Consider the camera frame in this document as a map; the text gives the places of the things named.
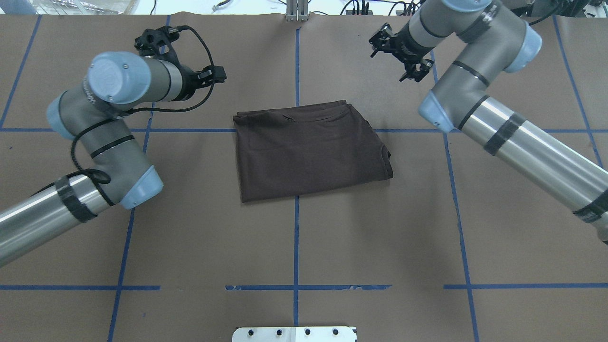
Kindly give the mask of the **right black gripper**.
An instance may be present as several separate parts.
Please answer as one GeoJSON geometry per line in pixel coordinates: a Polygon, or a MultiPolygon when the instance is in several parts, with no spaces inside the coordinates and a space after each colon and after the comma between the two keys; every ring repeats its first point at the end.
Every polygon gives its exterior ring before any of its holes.
{"type": "Polygon", "coordinates": [[[372,47],[371,58],[382,52],[392,54],[404,63],[404,73],[399,78],[400,82],[406,79],[421,82],[428,75],[428,63],[423,60],[434,47],[417,43],[408,28],[394,34],[391,25],[383,24],[369,39],[369,43],[372,47]]]}

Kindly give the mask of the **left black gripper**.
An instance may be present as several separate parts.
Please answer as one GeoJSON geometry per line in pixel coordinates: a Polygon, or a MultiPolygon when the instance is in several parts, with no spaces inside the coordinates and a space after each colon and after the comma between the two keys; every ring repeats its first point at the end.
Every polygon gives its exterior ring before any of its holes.
{"type": "Polygon", "coordinates": [[[180,67],[182,77],[182,86],[180,91],[180,99],[190,99],[198,89],[210,87],[215,84],[221,84],[227,79],[224,67],[222,66],[207,66],[198,74],[188,66],[180,67]]]}

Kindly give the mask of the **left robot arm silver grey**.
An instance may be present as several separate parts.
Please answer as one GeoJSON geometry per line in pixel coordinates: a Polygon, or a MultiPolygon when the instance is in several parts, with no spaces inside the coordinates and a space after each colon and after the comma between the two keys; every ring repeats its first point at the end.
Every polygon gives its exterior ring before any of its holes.
{"type": "Polygon", "coordinates": [[[95,56],[83,82],[47,108],[48,123],[70,140],[70,153],[82,143],[93,166],[59,177],[2,212],[1,265],[115,204],[132,209],[158,195],[163,182],[124,117],[141,103],[187,100],[226,78],[219,65],[192,71],[171,61],[169,54],[140,57],[118,51],[95,56]]]}

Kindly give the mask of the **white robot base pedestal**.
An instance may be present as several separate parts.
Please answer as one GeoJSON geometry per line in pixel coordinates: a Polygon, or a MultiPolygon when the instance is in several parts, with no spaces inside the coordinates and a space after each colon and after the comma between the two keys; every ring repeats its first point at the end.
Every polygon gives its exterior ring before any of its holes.
{"type": "Polygon", "coordinates": [[[356,327],[346,325],[241,327],[233,342],[356,342],[356,327]]]}

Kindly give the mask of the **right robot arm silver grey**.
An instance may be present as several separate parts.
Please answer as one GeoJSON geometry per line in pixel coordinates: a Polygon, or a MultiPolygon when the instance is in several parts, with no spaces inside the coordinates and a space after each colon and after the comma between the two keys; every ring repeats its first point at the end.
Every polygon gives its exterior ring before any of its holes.
{"type": "Polygon", "coordinates": [[[504,104],[493,82],[514,74],[538,55],[543,41],[529,22],[500,0],[426,0],[406,24],[384,23],[369,43],[394,56],[401,80],[421,81],[430,52],[450,36],[464,48],[439,76],[418,113],[443,133],[458,130],[595,228],[607,242],[607,171],[504,104]]]}

